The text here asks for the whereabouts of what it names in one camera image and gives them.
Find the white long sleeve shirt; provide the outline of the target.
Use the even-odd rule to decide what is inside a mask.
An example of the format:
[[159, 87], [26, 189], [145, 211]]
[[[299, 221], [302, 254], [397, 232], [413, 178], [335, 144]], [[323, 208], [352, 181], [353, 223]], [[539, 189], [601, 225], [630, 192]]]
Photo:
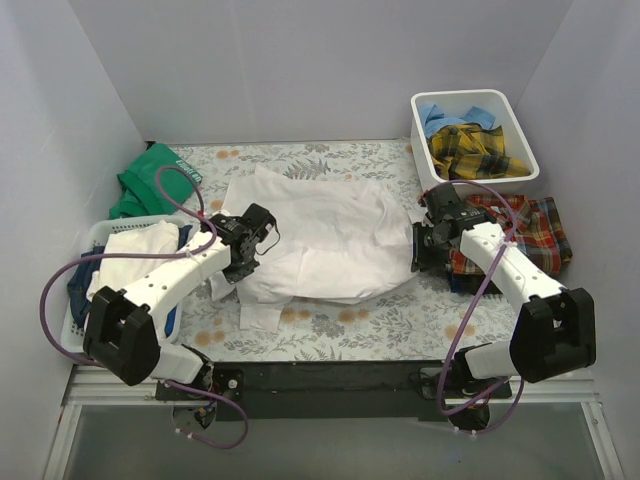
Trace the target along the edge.
[[377, 181], [289, 179], [257, 166], [230, 181], [222, 209], [237, 215], [252, 203], [277, 222], [268, 252], [236, 284], [220, 273], [209, 279], [212, 300], [237, 294], [243, 329], [276, 331], [295, 297], [353, 305], [414, 276], [410, 216]]

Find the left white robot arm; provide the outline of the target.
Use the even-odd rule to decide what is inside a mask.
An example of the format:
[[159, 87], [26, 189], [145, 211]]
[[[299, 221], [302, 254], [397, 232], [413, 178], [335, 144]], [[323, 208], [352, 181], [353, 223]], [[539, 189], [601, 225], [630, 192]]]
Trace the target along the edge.
[[105, 286], [91, 302], [83, 351], [128, 386], [152, 378], [178, 382], [193, 400], [213, 388], [214, 364], [169, 340], [170, 311], [216, 273], [234, 284], [259, 266], [257, 245], [278, 230], [275, 217], [252, 203], [241, 216], [218, 213], [178, 251], [179, 257], [118, 290]]

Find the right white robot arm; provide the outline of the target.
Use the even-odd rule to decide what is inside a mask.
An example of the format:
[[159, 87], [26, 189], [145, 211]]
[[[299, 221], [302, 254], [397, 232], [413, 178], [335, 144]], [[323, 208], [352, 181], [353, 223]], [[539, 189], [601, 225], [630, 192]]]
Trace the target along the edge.
[[420, 203], [426, 214], [413, 225], [412, 270], [455, 248], [481, 268], [517, 315], [507, 341], [450, 348], [436, 376], [437, 396], [450, 388], [471, 398], [492, 379], [537, 383], [595, 363], [595, 304], [585, 289], [569, 289], [540, 270], [487, 210], [459, 197], [454, 183], [427, 190]]

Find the floral table cloth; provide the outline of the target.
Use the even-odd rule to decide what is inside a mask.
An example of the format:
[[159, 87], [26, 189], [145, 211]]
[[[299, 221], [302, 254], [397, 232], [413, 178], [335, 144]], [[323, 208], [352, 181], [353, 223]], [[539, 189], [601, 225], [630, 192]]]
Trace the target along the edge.
[[[221, 207], [230, 180], [261, 165], [293, 179], [377, 180], [409, 212], [421, 192], [408, 140], [173, 146], [203, 177], [208, 208]], [[441, 360], [471, 297], [451, 291], [441, 268], [383, 296], [343, 306], [296, 299], [275, 333], [240, 327], [236, 295], [213, 301], [203, 284], [183, 301], [178, 340], [215, 361]]]

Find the yellow plaid shirt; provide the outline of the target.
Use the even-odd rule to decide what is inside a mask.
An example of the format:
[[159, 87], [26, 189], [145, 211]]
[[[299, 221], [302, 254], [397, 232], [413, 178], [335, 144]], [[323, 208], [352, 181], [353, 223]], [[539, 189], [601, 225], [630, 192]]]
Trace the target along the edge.
[[433, 135], [428, 146], [435, 171], [444, 180], [517, 178], [531, 173], [519, 158], [506, 154], [502, 127], [450, 125]]

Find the green shirt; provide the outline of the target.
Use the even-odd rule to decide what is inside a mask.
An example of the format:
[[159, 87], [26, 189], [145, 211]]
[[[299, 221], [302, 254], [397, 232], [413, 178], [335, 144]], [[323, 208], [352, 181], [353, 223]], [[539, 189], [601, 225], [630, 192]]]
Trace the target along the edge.
[[122, 189], [119, 200], [110, 208], [109, 219], [171, 215], [177, 208], [158, 190], [155, 176], [161, 167], [183, 170], [195, 184], [202, 175], [165, 144], [155, 143], [117, 175]]

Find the red plaid shirt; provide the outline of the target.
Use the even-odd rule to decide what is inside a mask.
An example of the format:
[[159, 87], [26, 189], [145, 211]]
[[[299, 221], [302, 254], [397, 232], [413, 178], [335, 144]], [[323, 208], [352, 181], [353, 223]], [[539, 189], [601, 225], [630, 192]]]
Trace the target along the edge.
[[[525, 195], [506, 195], [517, 220], [513, 240], [540, 270], [558, 277], [569, 266], [573, 253], [552, 197], [532, 200]], [[475, 293], [484, 280], [483, 271], [457, 250], [450, 250], [445, 263], [454, 293]]]

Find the blue shirt in bin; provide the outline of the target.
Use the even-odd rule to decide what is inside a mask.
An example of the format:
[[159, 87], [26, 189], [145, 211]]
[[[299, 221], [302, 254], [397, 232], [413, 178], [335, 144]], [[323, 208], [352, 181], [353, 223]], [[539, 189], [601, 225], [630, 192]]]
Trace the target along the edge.
[[451, 116], [447, 115], [438, 105], [431, 103], [419, 107], [418, 115], [427, 139], [450, 125], [472, 123], [478, 124], [482, 129], [490, 130], [495, 123], [494, 115], [477, 106], [472, 106], [462, 116]]

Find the white plastic bin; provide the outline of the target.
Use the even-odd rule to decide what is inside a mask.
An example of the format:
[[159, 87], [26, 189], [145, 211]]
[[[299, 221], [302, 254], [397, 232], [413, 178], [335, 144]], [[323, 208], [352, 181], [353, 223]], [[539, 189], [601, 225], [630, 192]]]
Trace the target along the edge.
[[516, 194], [540, 168], [505, 94], [427, 92], [410, 101], [411, 147], [423, 189], [468, 180]]

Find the dark blue garment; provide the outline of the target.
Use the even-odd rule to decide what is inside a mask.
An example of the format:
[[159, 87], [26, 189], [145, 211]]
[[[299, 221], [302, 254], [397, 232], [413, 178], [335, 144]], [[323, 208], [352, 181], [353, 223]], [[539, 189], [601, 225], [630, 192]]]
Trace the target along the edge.
[[67, 283], [71, 316], [75, 325], [83, 329], [91, 302], [87, 298], [93, 274], [99, 271], [101, 259], [93, 259], [79, 264]]

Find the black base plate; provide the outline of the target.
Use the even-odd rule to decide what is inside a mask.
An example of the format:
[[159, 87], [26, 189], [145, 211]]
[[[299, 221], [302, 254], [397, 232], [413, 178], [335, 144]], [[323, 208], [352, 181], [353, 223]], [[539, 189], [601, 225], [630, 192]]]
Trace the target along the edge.
[[251, 420], [416, 418], [444, 421], [429, 360], [218, 362], [212, 390]]

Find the aluminium frame rail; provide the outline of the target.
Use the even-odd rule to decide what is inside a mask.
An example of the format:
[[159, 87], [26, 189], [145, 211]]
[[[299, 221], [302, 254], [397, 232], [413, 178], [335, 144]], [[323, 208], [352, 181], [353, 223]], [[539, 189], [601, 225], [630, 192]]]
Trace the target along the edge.
[[[97, 367], [72, 369], [62, 405], [142, 406], [170, 404], [156, 400], [156, 382], [144, 380], [137, 386], [126, 386], [112, 373]], [[528, 383], [520, 398], [521, 404], [531, 403], [592, 403], [601, 402], [589, 371], [561, 375], [549, 380]]]

